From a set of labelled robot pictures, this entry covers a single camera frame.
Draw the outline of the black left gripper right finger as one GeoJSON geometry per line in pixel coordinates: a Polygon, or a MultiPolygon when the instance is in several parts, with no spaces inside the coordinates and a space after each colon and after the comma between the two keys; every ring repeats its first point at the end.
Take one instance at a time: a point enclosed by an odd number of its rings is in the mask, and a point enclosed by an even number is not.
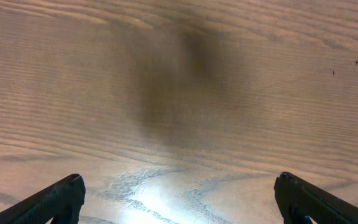
{"type": "Polygon", "coordinates": [[[284,224],[358,224],[357,207],[290,172],[282,172],[273,189],[284,224]]]}

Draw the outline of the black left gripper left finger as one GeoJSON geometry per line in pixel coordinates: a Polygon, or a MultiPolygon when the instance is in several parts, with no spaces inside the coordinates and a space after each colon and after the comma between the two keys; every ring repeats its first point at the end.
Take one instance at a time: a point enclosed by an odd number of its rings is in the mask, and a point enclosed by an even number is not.
{"type": "Polygon", "coordinates": [[[0,224],[77,224],[85,193],[82,176],[70,174],[0,212],[0,224]]]}

